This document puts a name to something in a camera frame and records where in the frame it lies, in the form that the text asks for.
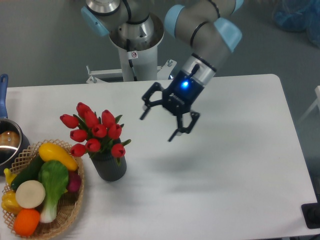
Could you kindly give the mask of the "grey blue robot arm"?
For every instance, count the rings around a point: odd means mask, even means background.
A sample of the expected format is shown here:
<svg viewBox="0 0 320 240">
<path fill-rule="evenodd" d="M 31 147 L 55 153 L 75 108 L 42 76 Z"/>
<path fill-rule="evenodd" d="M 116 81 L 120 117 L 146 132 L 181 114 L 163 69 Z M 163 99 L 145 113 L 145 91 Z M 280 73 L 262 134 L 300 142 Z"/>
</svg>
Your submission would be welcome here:
<svg viewBox="0 0 320 240">
<path fill-rule="evenodd" d="M 87 25 L 108 36 L 117 47 L 125 82 L 156 80 L 158 45 L 164 34 L 189 45 L 193 52 L 167 88 L 153 85 L 142 96 L 144 112 L 161 105 L 176 117 L 173 135 L 188 134 L 200 117 L 192 105 L 242 39 L 228 20 L 240 0 L 201 0 L 191 7 L 172 6 L 164 20 L 146 0 L 88 0 L 81 9 Z"/>
</svg>

